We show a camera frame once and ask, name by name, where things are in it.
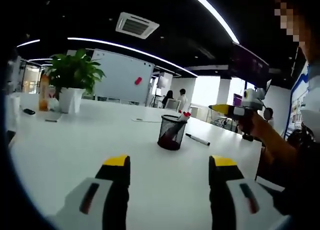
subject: desk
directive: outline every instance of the desk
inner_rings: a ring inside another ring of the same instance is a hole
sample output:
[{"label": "desk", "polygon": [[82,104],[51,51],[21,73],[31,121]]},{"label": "desk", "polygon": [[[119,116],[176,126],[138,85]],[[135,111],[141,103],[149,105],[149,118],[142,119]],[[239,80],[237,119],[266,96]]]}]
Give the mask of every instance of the desk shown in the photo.
[{"label": "desk", "polygon": [[[37,95],[22,95],[22,107],[35,109]],[[86,177],[94,177],[110,156],[131,159],[127,229],[211,229],[208,162],[212,154],[233,158],[245,177],[254,178],[261,143],[190,118],[179,151],[157,145],[161,120],[172,110],[119,103],[81,101],[77,116],[44,122],[39,113],[21,114],[10,153],[20,180],[38,210],[55,214],[65,196]]]}]

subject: pen holder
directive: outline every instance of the pen holder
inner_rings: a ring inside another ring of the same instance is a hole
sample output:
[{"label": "pen holder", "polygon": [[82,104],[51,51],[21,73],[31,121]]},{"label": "pen holder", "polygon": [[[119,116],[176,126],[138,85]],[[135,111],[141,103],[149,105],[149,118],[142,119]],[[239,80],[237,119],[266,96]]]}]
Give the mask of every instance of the pen holder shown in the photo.
[{"label": "pen holder", "polygon": [[177,116],[163,115],[161,118],[158,145],[167,150],[179,150],[187,122],[177,121]]}]

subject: white flower pot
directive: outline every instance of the white flower pot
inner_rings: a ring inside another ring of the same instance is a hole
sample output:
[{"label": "white flower pot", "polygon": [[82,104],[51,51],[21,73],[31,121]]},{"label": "white flower pot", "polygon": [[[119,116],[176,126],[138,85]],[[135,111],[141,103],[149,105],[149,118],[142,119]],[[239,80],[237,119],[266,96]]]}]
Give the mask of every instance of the white flower pot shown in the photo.
[{"label": "white flower pot", "polygon": [[60,109],[64,113],[78,113],[84,89],[78,88],[62,88],[59,93]]}]

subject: potted plant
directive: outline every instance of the potted plant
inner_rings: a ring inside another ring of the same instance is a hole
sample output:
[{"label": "potted plant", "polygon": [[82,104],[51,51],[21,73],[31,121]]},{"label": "potted plant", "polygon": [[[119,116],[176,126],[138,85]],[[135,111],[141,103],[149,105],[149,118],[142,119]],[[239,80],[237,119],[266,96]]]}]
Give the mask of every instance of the potted plant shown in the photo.
[{"label": "potted plant", "polygon": [[96,81],[105,74],[97,68],[100,63],[92,61],[86,50],[79,49],[74,56],[57,54],[52,57],[48,69],[49,84],[55,87],[61,111],[77,113],[82,94],[92,94]]}]

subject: ceiling light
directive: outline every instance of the ceiling light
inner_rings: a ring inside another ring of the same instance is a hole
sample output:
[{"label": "ceiling light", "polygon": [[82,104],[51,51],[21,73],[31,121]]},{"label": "ceiling light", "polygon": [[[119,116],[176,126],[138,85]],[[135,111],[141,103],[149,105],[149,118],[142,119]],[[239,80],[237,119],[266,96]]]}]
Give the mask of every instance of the ceiling light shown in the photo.
[{"label": "ceiling light", "polygon": [[34,40],[34,41],[25,42],[25,43],[23,43],[23,44],[21,44],[21,45],[18,45],[17,47],[29,45],[29,44],[36,43],[36,42],[39,42],[39,41],[40,41],[40,40]]},{"label": "ceiling light", "polygon": [[131,47],[128,47],[128,46],[123,46],[123,45],[119,45],[119,44],[116,44],[116,43],[112,43],[112,42],[108,42],[108,41],[100,41],[100,40],[93,40],[93,39],[86,39],[86,38],[75,38],[75,37],[68,37],[68,40],[75,40],[75,41],[90,41],[90,42],[96,42],[96,43],[102,43],[102,44],[106,44],[106,45],[111,45],[111,46],[117,46],[117,47],[121,47],[121,48],[124,48],[124,49],[127,49],[127,50],[131,50],[131,51],[135,51],[135,52],[138,52],[138,53],[141,53],[141,54],[144,54],[146,56],[150,56],[150,57],[153,57],[157,60],[160,60],[160,61],[163,61],[163,62],[166,62],[167,64],[170,64],[174,67],[177,67],[185,72],[188,72],[189,74],[192,74],[196,77],[198,77],[198,75],[196,75],[195,73],[191,72],[191,71],[188,71],[186,70],[185,68],[181,67],[181,66],[178,66],[170,61],[166,61],[158,56],[154,56],[154,55],[151,55],[149,53],[146,53],[146,52],[143,52],[143,51],[140,51],[140,50],[137,50],[137,49],[134,49],[134,48],[131,48]]},{"label": "ceiling light", "polygon": [[218,13],[218,11],[213,8],[213,6],[207,1],[207,0],[197,0],[200,4],[202,4],[215,18],[219,23],[222,25],[222,27],[225,29],[225,31],[228,33],[230,38],[239,44],[238,39],[236,38],[235,34],[229,27],[229,25],[225,22],[225,20],[222,18],[222,16]]},{"label": "ceiling light", "polygon": [[51,58],[39,58],[39,59],[31,59],[29,61],[51,61]]}]

